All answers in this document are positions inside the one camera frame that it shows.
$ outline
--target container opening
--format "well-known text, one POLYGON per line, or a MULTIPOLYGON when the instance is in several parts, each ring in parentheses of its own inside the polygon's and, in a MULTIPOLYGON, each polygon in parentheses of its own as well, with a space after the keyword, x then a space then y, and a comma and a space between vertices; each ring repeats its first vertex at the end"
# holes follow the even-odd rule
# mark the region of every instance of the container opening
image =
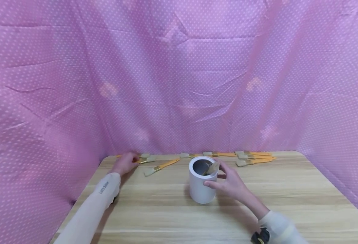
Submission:
POLYGON ((209 167, 212 165, 212 162, 206 159, 200 159, 194 162, 192 165, 192 169, 197 173, 198 175, 203 175, 204 172, 206 172, 209 167))

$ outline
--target finger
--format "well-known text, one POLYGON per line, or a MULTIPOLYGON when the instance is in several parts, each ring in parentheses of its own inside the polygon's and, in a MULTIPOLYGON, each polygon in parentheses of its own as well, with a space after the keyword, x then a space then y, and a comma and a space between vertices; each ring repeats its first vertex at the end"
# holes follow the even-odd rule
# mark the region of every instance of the finger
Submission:
POLYGON ((131 155, 132 155, 132 157, 133 157, 133 162, 139 161, 139 156, 138 156, 138 154, 136 154, 135 152, 132 152, 131 155))
POLYGON ((215 190, 221 189, 221 184, 220 183, 217 183, 217 182, 214 182, 214 181, 211 181, 211 180, 205 180, 204 181, 204 186, 210 187, 210 188, 215 189, 215 190))
POLYGON ((221 159, 218 159, 218 158, 216 158, 214 160, 220 163, 220 166, 218 167, 218 169, 226 174, 225 170, 221 167, 221 163, 223 163, 223 161, 221 159))
POLYGON ((230 167, 222 160, 219 160, 219 162, 220 162, 220 167, 221 167, 222 172, 227 174, 227 172, 230 170, 230 167))
POLYGON ((227 179, 227 175, 217 175, 217 178, 219 179, 227 179))
POLYGON ((135 162, 135 163, 132 163, 132 169, 134 169, 135 167, 138 167, 139 166, 139 163, 135 162))

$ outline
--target pink polka dot fabric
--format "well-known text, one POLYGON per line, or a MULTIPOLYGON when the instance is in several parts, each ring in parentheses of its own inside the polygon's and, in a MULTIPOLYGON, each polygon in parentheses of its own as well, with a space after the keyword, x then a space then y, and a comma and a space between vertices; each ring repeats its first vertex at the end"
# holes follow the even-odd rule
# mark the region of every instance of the pink polka dot fabric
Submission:
POLYGON ((358 0, 0 0, 0 243, 130 149, 297 150, 358 208, 358 0))

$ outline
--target paintbrush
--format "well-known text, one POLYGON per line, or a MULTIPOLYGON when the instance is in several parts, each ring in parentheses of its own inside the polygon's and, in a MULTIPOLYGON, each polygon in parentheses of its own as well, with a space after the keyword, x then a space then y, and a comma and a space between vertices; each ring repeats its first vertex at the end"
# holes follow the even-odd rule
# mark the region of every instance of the paintbrush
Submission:
POLYGON ((156 156, 150 156, 148 157, 147 159, 140 159, 137 161, 137 163, 139 164, 146 164, 146 163, 149 163, 149 162, 154 162, 156 161, 156 156))
POLYGON ((176 163, 177 161, 179 161, 180 159, 174 159, 174 160, 171 160, 165 164, 161 164, 159 166, 156 166, 156 167, 153 167, 153 168, 149 168, 149 169, 146 169, 145 172, 144 172, 144 175, 145 176, 149 176, 149 175, 152 175, 154 173, 156 173, 157 171, 160 171, 162 169, 164 169, 165 167, 171 165, 171 164, 174 164, 176 163))
POLYGON ((182 159, 193 159, 194 157, 197 157, 197 156, 200 156, 200 154, 186 154, 186 153, 181 153, 180 154, 180 157, 182 158, 182 159))
POLYGON ((252 154, 252 155, 259 155, 259 156, 271 156, 268 152, 258 152, 258 151, 235 151, 235 154, 252 154))
POLYGON ((218 170, 218 168, 220 167, 220 162, 215 162, 214 164, 211 164, 209 169, 206 170, 203 175, 211 175, 212 173, 214 173, 216 170, 218 170))
POLYGON ((244 167, 247 165, 262 164, 262 163, 268 163, 271 161, 273 161, 273 160, 272 159, 239 160, 239 161, 236 161, 236 165, 238 167, 244 167))
POLYGON ((234 152, 217 152, 217 151, 206 151, 203 153, 204 156, 208 156, 208 157, 219 157, 219 156, 226 156, 226 157, 236 157, 237 154, 235 154, 234 152))
POLYGON ((147 159, 148 157, 150 157, 150 154, 138 154, 138 157, 140 157, 141 159, 147 159))
POLYGON ((277 159, 276 157, 272 156, 263 156, 263 155, 252 155, 252 154, 237 154, 239 159, 277 159))

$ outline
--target person's left hand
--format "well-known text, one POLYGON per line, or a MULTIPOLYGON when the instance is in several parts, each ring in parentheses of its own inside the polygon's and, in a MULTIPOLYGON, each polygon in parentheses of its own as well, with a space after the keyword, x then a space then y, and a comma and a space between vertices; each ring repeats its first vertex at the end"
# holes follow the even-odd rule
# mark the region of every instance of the person's left hand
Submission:
POLYGON ((139 157, 137 154, 134 152, 127 152, 116 160, 109 173, 116 172, 122 176, 137 167, 139 165, 139 163, 136 163, 138 160, 139 157))

